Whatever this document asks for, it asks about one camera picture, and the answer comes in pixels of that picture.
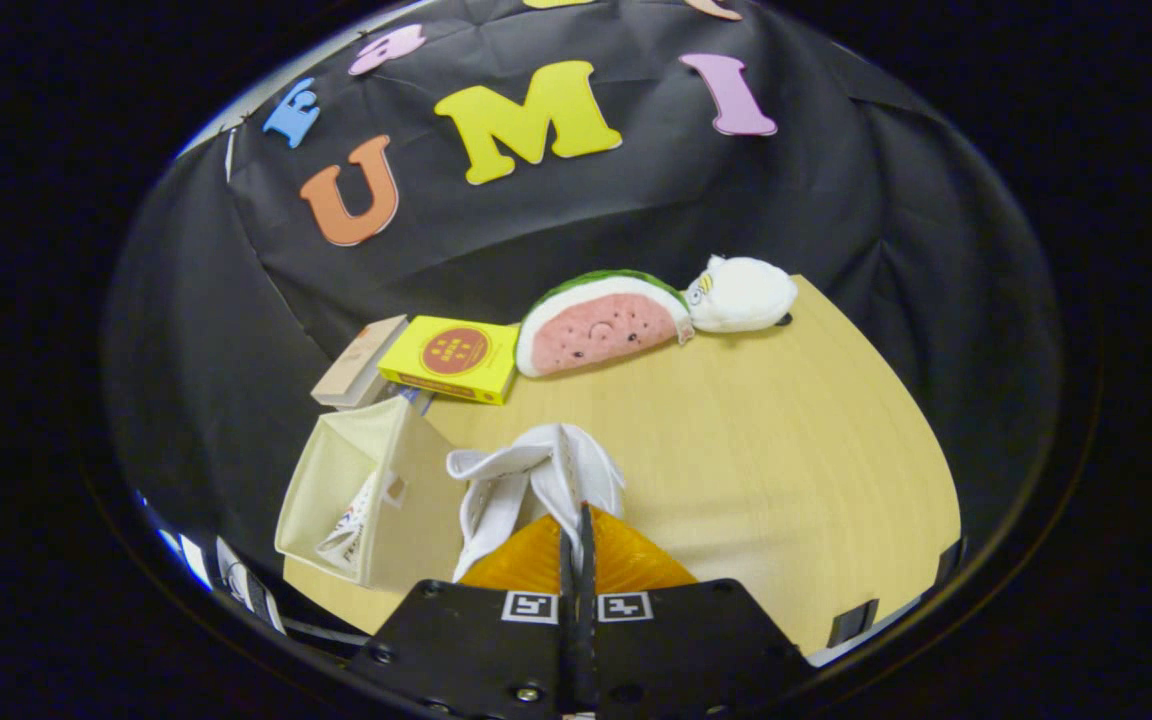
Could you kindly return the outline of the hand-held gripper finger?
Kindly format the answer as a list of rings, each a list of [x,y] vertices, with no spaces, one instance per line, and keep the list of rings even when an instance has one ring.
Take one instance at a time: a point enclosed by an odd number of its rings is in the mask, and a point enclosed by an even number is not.
[[[736,579],[596,592],[598,550],[582,509],[579,691],[598,719],[801,719],[814,676]]]
[[[570,697],[571,551],[559,537],[556,593],[420,579],[349,673],[425,719],[559,719]]]

